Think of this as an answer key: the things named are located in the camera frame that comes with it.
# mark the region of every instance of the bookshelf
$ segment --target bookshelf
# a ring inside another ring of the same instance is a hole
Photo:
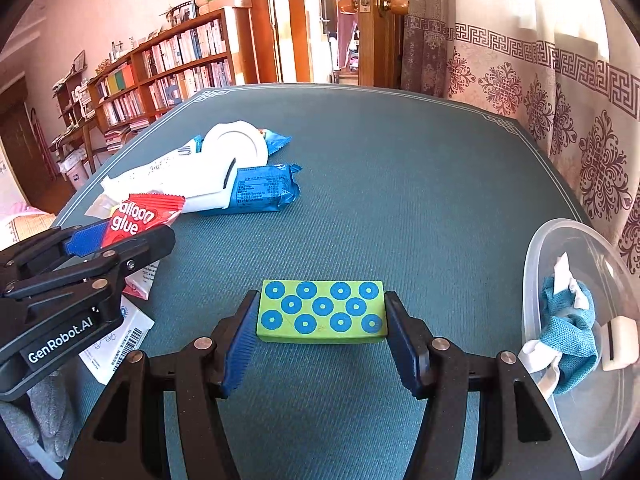
[[[79,101],[74,101],[71,92],[82,83],[82,71],[69,74],[64,82],[58,86],[54,92],[54,97],[58,101],[60,115],[65,121],[65,126],[70,127],[72,124],[78,124],[82,119],[81,106]]]
[[[202,34],[207,24],[213,30],[214,23],[219,30],[216,39],[206,32],[198,37],[198,28]],[[200,40],[195,49],[187,44],[191,30]],[[127,125],[134,129],[146,121],[151,124],[178,104],[175,101],[198,89],[256,82],[249,9],[225,7],[172,27],[131,50],[91,79],[88,91],[98,126],[106,134]],[[172,93],[176,100],[170,98]]]

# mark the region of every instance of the white bin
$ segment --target white bin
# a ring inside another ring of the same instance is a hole
[[[82,166],[82,161],[78,162],[74,167],[67,171],[66,177],[77,190],[84,186],[86,181],[89,180],[89,176],[86,174],[86,171]]]
[[[542,282],[552,276],[556,259],[567,253],[576,280],[591,291],[596,323],[613,317],[640,321],[638,278],[632,277],[617,248],[596,231],[573,220],[546,222],[531,239],[524,267],[522,338],[537,339],[542,329],[538,300]],[[542,372],[532,374],[537,381]],[[581,471],[606,469],[636,428],[640,364],[605,372],[602,363],[570,392],[547,401]]]

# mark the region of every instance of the white plate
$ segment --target white plate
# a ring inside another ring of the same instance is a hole
[[[236,168],[265,166],[269,156],[267,143],[258,130],[249,123],[216,124],[202,141],[203,153],[232,153]]]

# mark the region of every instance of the picture frame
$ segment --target picture frame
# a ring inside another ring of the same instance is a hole
[[[196,2],[195,0],[190,0],[188,2],[184,2],[178,6],[171,8],[171,25],[175,27],[175,25],[180,25],[180,23],[187,22],[196,17]]]
[[[76,73],[76,72],[82,72],[82,70],[84,69],[86,69],[86,65],[84,64],[84,50],[83,50],[74,59],[74,65],[73,65],[72,71]]]

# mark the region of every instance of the red snack bag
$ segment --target red snack bag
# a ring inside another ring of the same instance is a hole
[[[171,225],[184,207],[184,197],[156,193],[130,194],[111,215],[102,238],[102,247],[135,236],[160,224]],[[159,262],[137,270],[125,278],[125,294],[148,300]]]

